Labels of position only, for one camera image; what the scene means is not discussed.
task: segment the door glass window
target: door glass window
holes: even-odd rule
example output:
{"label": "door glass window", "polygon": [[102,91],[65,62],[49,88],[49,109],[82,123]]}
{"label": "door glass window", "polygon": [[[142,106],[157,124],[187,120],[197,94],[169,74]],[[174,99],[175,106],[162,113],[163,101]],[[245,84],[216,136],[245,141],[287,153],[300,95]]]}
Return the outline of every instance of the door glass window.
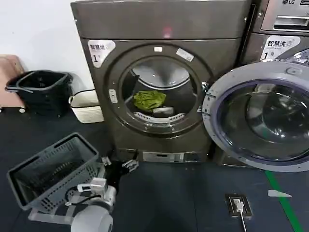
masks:
{"label": "door glass window", "polygon": [[291,87],[258,84],[229,94],[217,120],[238,153],[272,161],[299,158],[309,150],[309,97]]}
{"label": "door glass window", "polygon": [[197,86],[188,70],[172,59],[135,65],[122,84],[125,104],[138,120],[166,124],[182,120],[195,106]]}

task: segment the green stripe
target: green stripe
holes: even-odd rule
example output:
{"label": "green stripe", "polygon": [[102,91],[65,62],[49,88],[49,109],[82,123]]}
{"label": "green stripe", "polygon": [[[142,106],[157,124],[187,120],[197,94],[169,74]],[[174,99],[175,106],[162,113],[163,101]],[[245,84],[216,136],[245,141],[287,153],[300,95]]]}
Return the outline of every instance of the green stripe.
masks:
{"label": "green stripe", "polygon": [[[279,183],[277,182],[275,175],[273,172],[270,171],[265,171],[265,174],[270,182],[270,185],[274,188],[274,190],[277,191],[281,191],[280,190],[280,186]],[[290,203],[288,202],[286,197],[279,197],[279,202],[282,206],[282,208],[284,209],[284,212],[286,214],[286,216],[288,217],[294,232],[304,232],[303,228],[301,227],[301,225],[299,224],[299,221],[293,211],[293,209],[291,208]]]}

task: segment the white cable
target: white cable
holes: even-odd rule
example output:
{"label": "white cable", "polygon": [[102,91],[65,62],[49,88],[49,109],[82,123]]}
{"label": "white cable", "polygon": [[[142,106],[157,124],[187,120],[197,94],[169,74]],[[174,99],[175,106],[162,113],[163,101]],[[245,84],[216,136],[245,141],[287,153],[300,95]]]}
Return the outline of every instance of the white cable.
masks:
{"label": "white cable", "polygon": [[242,212],[240,212],[240,217],[241,217],[241,222],[242,222],[243,230],[244,230],[245,232],[247,232],[246,225],[245,225],[245,221],[243,220]]}
{"label": "white cable", "polygon": [[247,232],[245,221],[243,220],[243,215],[242,215],[244,204],[242,201],[240,201],[240,199],[234,199],[233,201],[234,201],[234,204],[236,205],[236,211],[240,213],[243,230]]}

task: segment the white wall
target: white wall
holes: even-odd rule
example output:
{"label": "white wall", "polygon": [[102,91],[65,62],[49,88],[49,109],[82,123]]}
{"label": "white wall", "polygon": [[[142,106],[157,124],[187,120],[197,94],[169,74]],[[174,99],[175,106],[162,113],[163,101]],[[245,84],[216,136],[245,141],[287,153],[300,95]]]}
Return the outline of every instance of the white wall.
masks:
{"label": "white wall", "polygon": [[0,0],[0,54],[19,56],[26,70],[70,72],[76,92],[94,87],[71,1]]}

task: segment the dark gray washing machine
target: dark gray washing machine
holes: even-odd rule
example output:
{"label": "dark gray washing machine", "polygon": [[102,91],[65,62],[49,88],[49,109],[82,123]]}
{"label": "dark gray washing machine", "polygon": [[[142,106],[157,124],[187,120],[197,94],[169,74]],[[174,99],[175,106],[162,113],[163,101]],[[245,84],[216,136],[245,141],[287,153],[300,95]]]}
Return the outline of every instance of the dark gray washing machine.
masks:
{"label": "dark gray washing machine", "polygon": [[[250,1],[99,0],[71,6],[117,149],[138,149],[156,161],[183,161],[183,153],[192,152],[205,157],[211,139],[201,104],[208,86],[235,65]],[[140,91],[166,95],[156,113],[135,105]]]}
{"label": "dark gray washing machine", "polygon": [[[214,141],[246,165],[309,170],[308,55],[229,71],[249,2],[92,1],[72,7],[118,149],[150,152],[146,160],[186,161],[183,153],[207,153]],[[269,49],[287,46],[283,41]],[[295,41],[291,53],[300,45]],[[173,110],[165,116],[140,111],[131,101],[141,90],[165,93],[163,106]]]}
{"label": "dark gray washing machine", "polygon": [[252,8],[242,64],[287,59],[309,49],[309,1],[254,0]]}

